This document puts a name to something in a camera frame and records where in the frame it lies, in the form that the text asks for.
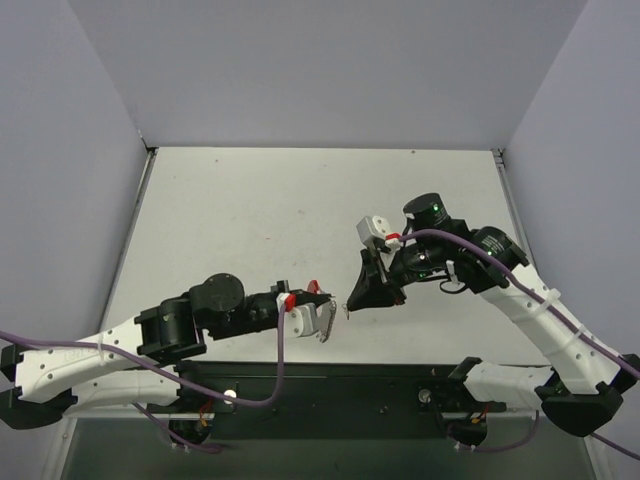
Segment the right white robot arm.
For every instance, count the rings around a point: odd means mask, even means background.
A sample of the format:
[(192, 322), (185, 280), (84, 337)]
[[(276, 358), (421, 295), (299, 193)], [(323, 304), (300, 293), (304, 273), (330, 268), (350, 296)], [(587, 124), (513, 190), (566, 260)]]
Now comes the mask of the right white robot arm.
[(412, 199), (403, 215), (400, 232), (380, 216), (357, 224), (364, 247), (347, 311), (400, 306), (409, 285), (453, 283), (456, 293), (471, 292), (497, 308), (548, 362), (522, 367), (465, 358), (447, 379), (455, 397), (441, 404), (467, 416), (446, 423), (448, 436), (468, 449), (478, 447), (495, 404), (542, 413), (581, 438), (613, 419), (624, 394), (639, 380), (637, 355), (620, 354), (593, 335), (499, 228), (470, 228), (449, 215), (437, 193)]

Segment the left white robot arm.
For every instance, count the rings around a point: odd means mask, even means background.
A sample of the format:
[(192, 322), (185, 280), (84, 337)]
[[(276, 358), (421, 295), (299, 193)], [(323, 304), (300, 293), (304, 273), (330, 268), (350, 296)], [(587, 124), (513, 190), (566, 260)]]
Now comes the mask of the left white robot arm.
[[(52, 425), (71, 412), (143, 402), (183, 411), (204, 398), (252, 408), (274, 403), (284, 381), (284, 341), (328, 340), (335, 318), (331, 294), (317, 283), (292, 290), (280, 281), (248, 295), (229, 273), (215, 274), (178, 297), (77, 341), (33, 340), (4, 333), (1, 372), (11, 382), (1, 394), (1, 420), (14, 430)], [(264, 400), (218, 392), (178, 371), (179, 362), (202, 355), (206, 341), (274, 329), (276, 383)]]

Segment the red handled metal keyring holder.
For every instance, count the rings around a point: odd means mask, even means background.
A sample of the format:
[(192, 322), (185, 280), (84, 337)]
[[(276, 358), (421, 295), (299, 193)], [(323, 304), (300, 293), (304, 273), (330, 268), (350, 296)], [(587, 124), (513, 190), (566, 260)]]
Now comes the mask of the red handled metal keyring holder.
[(323, 303), (314, 307), (311, 315), (311, 323), (313, 326), (313, 333), (316, 338), (320, 343), (326, 343), (330, 338), (337, 314), (337, 303), (335, 297), (328, 292), (325, 292), (320, 287), (317, 280), (311, 280), (309, 282), (307, 291), (315, 295), (325, 296)]

